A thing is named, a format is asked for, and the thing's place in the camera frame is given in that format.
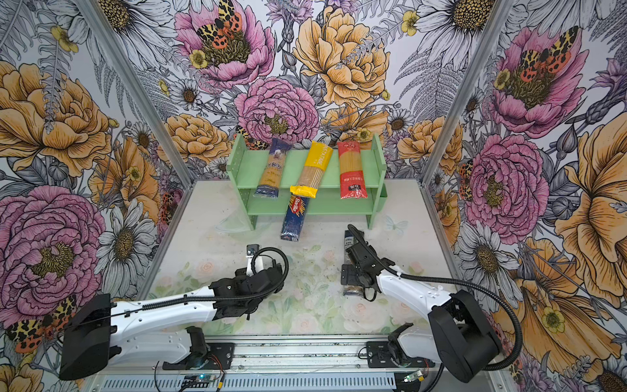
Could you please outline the clear Ankara spaghetti pack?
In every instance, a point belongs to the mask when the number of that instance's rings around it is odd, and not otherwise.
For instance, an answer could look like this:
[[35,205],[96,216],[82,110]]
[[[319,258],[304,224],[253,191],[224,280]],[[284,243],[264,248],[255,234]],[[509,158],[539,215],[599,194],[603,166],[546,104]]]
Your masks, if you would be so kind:
[[349,230],[346,230],[344,236],[344,262],[341,268],[341,285],[343,287],[344,296],[363,297],[364,288],[359,282],[357,268],[348,254],[348,249],[351,248],[354,244],[354,235],[352,235]]

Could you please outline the blue Barilla spaghetti box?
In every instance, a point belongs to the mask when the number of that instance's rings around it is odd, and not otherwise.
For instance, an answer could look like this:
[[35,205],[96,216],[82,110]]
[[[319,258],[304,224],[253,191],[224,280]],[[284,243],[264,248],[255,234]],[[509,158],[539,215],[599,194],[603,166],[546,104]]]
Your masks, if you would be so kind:
[[283,220],[280,238],[286,241],[298,242],[305,223],[306,210],[309,199],[291,195],[287,212]]

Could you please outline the red spaghetti pack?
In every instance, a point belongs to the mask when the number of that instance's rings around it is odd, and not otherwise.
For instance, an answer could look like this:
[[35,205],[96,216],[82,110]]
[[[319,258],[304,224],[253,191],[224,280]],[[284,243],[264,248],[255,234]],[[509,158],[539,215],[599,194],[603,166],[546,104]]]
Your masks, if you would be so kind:
[[338,158],[342,199],[366,199],[361,147],[354,140],[339,142]]

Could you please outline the blue Don Reggio spaghetti pack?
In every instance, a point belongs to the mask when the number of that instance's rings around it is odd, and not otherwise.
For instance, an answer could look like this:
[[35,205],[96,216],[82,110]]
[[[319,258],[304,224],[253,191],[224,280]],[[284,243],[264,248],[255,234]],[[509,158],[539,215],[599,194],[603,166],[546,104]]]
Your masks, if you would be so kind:
[[279,138],[272,140],[269,148],[269,158],[262,173],[254,196],[276,199],[279,197],[279,186],[282,173],[287,161],[287,153],[292,148],[290,144]]

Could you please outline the yellow spaghetti pack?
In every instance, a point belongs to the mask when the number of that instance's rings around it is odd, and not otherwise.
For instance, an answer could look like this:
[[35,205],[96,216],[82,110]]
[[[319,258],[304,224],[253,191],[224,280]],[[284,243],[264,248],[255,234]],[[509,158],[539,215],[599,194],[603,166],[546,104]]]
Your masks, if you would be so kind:
[[332,154],[333,149],[330,146],[313,142],[299,180],[290,187],[291,193],[296,196],[315,199]]

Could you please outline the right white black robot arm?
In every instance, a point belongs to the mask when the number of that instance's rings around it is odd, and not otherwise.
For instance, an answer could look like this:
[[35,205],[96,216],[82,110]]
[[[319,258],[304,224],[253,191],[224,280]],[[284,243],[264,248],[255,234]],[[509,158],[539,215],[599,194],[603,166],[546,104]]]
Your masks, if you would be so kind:
[[346,255],[359,284],[373,292],[370,300],[379,294],[393,298],[429,321],[426,330],[405,323],[388,335],[384,351],[392,363],[440,364],[465,383],[480,372],[500,368],[495,360],[503,351],[501,340],[469,292],[447,291],[442,286],[452,284],[451,279],[406,274],[393,261],[380,258],[361,230],[349,225],[348,232],[353,244]]

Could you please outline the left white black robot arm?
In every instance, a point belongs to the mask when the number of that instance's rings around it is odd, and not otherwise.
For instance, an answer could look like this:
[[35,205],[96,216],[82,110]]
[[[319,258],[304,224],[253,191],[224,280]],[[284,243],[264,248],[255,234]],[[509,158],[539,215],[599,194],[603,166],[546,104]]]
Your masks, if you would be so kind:
[[288,272],[287,255],[266,247],[248,255],[247,267],[234,277],[180,295],[137,302],[98,295],[65,327],[60,380],[76,381],[123,363],[200,369],[210,351],[199,325],[250,316],[283,288]]

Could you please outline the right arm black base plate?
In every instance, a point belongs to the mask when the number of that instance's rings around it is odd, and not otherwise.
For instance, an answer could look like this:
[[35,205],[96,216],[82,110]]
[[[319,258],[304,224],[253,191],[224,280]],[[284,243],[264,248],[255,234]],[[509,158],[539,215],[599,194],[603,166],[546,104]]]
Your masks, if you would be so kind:
[[359,357],[367,361],[369,368],[433,368],[435,362],[421,357],[410,358],[391,342],[368,341],[365,352]]

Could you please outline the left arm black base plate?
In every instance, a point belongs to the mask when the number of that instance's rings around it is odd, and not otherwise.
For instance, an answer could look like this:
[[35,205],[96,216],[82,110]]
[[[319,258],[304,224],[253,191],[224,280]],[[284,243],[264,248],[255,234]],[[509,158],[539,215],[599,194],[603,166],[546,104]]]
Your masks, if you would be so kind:
[[234,349],[234,343],[206,343],[204,348],[193,349],[187,357],[175,364],[165,362],[162,369],[167,371],[230,370]]

